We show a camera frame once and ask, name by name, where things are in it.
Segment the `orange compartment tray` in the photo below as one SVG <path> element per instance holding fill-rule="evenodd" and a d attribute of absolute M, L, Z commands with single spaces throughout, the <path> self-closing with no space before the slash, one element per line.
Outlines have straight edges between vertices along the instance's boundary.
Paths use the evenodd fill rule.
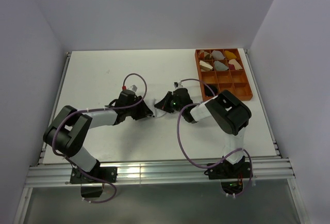
<path fill-rule="evenodd" d="M 224 56 L 225 56 L 224 51 L 226 50 L 231 51 L 236 54 L 237 56 L 236 60 L 241 64 L 243 69 L 238 71 L 231 71 L 230 69 L 228 69 L 227 71 L 215 71 L 213 64 L 215 60 L 212 58 L 212 60 L 203 60 L 203 61 L 207 61 L 208 63 L 210 63 L 213 66 L 213 70 L 209 72 L 203 72 L 201 71 L 199 65 L 200 59 L 198 58 L 198 51 L 200 50 L 205 50 L 208 51 L 209 53 L 211 53 L 213 50 L 217 50 L 217 51 L 221 51 Z M 243 65 L 243 59 L 238 49 L 197 49 L 195 50 L 194 56 L 195 56 L 198 77 L 199 80 L 202 81 L 200 83 L 200 88 L 202 93 L 202 99 L 204 101 L 209 100 L 211 98 L 205 96 L 205 92 L 204 92 L 204 86 L 207 86 L 208 84 L 217 85 L 219 91 L 218 94 L 224 90 L 228 90 L 242 101 L 250 101 L 252 99 L 253 93 L 248 80 L 248 75 L 245 71 Z M 219 60 L 219 61 L 228 66 L 229 60 L 226 57 L 224 60 Z"/>

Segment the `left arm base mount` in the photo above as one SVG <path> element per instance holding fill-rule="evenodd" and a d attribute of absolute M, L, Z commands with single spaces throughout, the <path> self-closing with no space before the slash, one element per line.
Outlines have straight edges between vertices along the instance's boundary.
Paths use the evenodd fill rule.
<path fill-rule="evenodd" d="M 90 183 L 115 183 L 117 180 L 117 167 L 100 167 L 93 172 L 85 172 L 85 176 L 81 170 L 73 168 L 70 177 L 71 184 L 90 184 Z"/>

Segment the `aluminium front rail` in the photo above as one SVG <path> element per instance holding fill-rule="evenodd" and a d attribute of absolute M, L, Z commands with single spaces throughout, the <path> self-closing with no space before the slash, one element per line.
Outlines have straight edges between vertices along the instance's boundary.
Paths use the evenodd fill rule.
<path fill-rule="evenodd" d="M 103 163 L 102 167 L 117 167 L 116 185 L 144 185 L 208 182 L 204 170 L 188 161 Z M 69 164 L 39 165 L 29 168 L 24 186 L 27 188 L 64 187 L 70 183 L 72 167 Z M 294 179 L 295 174 L 287 158 L 253 160 L 255 180 Z"/>

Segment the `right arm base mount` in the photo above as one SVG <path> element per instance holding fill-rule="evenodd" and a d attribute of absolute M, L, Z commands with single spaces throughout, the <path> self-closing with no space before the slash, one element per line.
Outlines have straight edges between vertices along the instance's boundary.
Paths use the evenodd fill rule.
<path fill-rule="evenodd" d="M 249 179 L 251 172 L 249 162 L 239 162 L 232 165 L 224 161 L 213 168 L 206 169 L 204 175 L 208 176 L 210 180 Z"/>

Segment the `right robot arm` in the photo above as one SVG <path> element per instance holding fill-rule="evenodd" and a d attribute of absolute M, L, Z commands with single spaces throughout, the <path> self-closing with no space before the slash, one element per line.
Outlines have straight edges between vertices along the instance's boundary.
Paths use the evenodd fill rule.
<path fill-rule="evenodd" d="M 177 139 L 184 157 L 190 164 L 201 169 L 212 170 L 220 167 L 230 178 L 235 177 L 249 156 L 243 148 L 245 128 L 252 117 L 250 109 L 228 90 L 224 90 L 213 98 L 202 103 L 193 103 L 186 88 L 169 91 L 154 107 L 166 113 L 179 112 L 177 120 Z M 199 165 L 189 158 L 180 139 L 180 120 L 195 124 L 212 117 L 220 129 L 226 134 L 226 145 L 223 158 L 207 166 Z"/>

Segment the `pink maroon rolled sock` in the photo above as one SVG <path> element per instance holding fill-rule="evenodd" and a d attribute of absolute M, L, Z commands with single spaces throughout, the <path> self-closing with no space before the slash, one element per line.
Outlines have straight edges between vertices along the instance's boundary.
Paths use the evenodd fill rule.
<path fill-rule="evenodd" d="M 236 60 L 236 59 L 231 59 L 228 61 L 228 67 L 231 71 L 238 71 L 238 70 L 242 70 L 243 67 L 241 66 L 241 64 Z"/>

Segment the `grey teal rolled sock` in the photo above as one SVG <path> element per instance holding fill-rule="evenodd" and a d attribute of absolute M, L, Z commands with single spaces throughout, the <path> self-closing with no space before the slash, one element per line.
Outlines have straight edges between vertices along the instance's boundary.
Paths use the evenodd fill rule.
<path fill-rule="evenodd" d="M 215 71 L 227 71 L 229 69 L 229 67 L 226 64 L 224 64 L 218 60 L 215 60 L 213 62 L 213 64 L 214 64 Z"/>

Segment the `white brown rolled sock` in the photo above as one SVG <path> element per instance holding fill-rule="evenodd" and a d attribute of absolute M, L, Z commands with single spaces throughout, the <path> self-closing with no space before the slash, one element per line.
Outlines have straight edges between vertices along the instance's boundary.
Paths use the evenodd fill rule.
<path fill-rule="evenodd" d="M 200 60 L 199 65 L 200 65 L 201 71 L 203 71 L 203 72 L 209 72 L 209 71 L 213 70 L 213 66 L 210 63 L 208 63 L 207 61 Z"/>

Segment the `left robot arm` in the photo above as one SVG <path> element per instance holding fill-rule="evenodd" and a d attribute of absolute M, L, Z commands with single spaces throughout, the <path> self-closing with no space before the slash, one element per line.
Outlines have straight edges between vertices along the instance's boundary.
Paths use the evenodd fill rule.
<path fill-rule="evenodd" d="M 118 125 L 127 117 L 137 121 L 153 115 L 142 96 L 125 89 L 118 98 L 96 111 L 77 110 L 66 105 L 44 132 L 43 141 L 79 169 L 88 182 L 104 182 L 100 162 L 83 146 L 88 131 Z"/>

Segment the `yellow rolled sock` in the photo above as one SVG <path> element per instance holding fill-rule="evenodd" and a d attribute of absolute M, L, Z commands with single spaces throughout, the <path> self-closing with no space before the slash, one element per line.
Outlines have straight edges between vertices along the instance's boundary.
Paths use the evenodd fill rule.
<path fill-rule="evenodd" d="M 237 59 L 236 54 L 233 53 L 233 52 L 231 52 L 231 51 L 227 51 L 227 50 L 225 50 L 224 53 L 225 53 L 225 57 L 226 57 L 228 60 Z"/>

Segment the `grey white rolled sock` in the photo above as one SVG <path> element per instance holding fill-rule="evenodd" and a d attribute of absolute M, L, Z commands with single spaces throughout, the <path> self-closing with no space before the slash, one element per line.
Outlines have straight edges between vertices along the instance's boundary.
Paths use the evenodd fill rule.
<path fill-rule="evenodd" d="M 223 53 L 221 51 L 213 50 L 211 52 L 211 55 L 214 60 L 224 60 L 225 59 L 225 56 L 223 55 Z"/>

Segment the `brown orange rolled sock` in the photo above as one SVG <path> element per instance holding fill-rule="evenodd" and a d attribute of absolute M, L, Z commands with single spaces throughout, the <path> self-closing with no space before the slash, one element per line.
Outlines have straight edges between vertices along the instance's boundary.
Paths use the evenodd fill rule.
<path fill-rule="evenodd" d="M 200 60 L 212 60 L 212 55 L 205 50 L 198 51 L 198 58 Z"/>

